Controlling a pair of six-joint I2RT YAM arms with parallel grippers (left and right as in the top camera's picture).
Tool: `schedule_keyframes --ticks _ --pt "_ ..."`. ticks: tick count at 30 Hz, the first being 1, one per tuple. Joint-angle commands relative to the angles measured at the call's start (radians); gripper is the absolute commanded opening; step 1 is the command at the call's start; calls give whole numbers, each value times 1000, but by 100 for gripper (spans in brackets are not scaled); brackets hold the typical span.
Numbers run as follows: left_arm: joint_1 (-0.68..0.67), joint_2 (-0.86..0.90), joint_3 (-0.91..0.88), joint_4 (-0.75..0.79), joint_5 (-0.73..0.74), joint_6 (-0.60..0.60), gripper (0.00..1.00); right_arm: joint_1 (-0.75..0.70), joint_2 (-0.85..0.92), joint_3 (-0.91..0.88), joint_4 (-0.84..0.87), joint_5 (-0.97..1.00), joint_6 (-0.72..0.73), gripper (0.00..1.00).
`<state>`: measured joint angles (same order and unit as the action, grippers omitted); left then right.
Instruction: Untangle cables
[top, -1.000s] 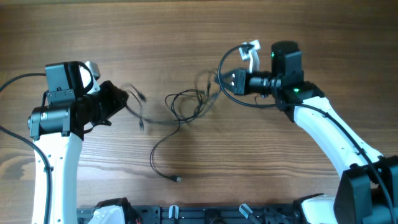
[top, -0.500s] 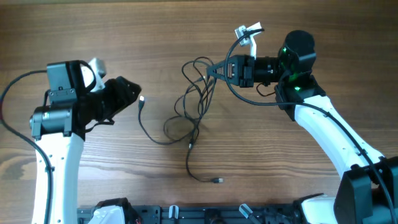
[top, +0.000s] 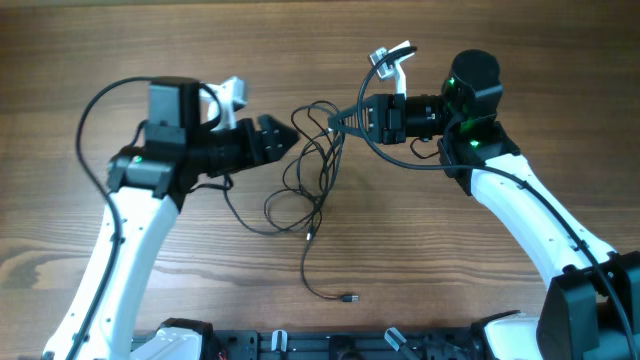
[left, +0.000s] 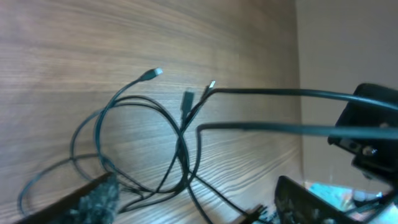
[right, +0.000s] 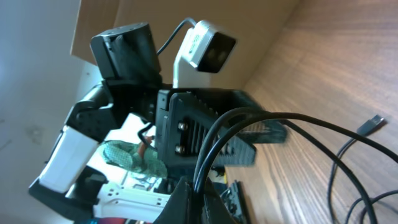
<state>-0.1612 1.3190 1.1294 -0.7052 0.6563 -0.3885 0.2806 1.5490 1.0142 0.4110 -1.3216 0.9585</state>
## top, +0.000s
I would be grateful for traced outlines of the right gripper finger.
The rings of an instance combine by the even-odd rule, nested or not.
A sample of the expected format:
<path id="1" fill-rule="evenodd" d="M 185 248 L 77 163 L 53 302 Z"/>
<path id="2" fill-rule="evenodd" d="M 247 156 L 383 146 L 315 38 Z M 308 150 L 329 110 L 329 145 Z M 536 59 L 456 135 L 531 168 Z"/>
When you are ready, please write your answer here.
<path id="1" fill-rule="evenodd" d="M 375 97 L 367 97 L 362 102 L 362 113 L 360 117 L 362 118 L 364 125 L 370 124 L 370 113 L 374 110 L 373 106 L 375 105 Z M 337 115 L 333 115 L 329 118 L 330 125 L 358 125 L 358 119 L 356 114 L 357 106 L 353 105 L 352 107 L 339 112 Z"/>
<path id="2" fill-rule="evenodd" d="M 369 139 L 374 143 L 380 143 L 382 140 L 381 130 L 376 120 L 363 117 L 364 131 Z M 337 132 L 344 132 L 349 135 L 362 138 L 363 131 L 360 129 L 358 119 L 356 117 L 330 117 L 329 127 Z"/>

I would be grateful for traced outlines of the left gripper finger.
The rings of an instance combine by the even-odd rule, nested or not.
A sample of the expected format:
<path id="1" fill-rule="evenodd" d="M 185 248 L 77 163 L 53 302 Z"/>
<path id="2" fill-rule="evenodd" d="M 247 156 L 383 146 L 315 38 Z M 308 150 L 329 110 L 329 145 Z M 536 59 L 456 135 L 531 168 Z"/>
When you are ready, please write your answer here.
<path id="1" fill-rule="evenodd" d="M 261 140 L 265 149 L 289 150 L 298 141 L 298 132 L 268 114 L 258 116 Z"/>
<path id="2" fill-rule="evenodd" d="M 295 145 L 295 142 L 276 140 L 275 142 L 264 142 L 258 146 L 259 165 L 278 162 Z"/>

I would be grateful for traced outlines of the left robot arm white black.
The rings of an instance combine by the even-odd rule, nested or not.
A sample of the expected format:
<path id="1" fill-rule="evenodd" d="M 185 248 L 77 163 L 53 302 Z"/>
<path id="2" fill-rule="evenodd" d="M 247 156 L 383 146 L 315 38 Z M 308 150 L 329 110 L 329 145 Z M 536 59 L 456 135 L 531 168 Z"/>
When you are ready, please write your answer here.
<path id="1" fill-rule="evenodd" d="M 174 76 L 144 77 L 148 116 L 135 141 L 108 164 L 106 182 L 87 175 L 105 201 L 99 235 L 71 306 L 46 343 L 45 359 L 219 359 L 208 322 L 171 318 L 135 346 L 134 328 L 160 247 L 200 175 L 231 174 L 279 161 L 299 140 L 270 115 L 237 120 L 246 87 Z"/>

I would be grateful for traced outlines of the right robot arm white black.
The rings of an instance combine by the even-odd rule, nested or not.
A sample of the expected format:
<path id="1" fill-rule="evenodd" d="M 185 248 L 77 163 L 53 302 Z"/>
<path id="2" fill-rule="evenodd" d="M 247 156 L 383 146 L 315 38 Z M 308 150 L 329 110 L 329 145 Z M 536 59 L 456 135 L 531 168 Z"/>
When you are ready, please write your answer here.
<path id="1" fill-rule="evenodd" d="M 460 52 L 437 95 L 409 96 L 402 63 L 415 52 L 379 48 L 369 77 L 391 94 L 360 91 L 330 119 L 376 153 L 435 140 L 438 169 L 491 211 L 539 272 L 546 297 L 537 316 L 518 311 L 474 324 L 467 354 L 479 359 L 635 359 L 639 355 L 639 255 L 622 254 L 587 230 L 541 183 L 497 118 L 497 59 Z"/>

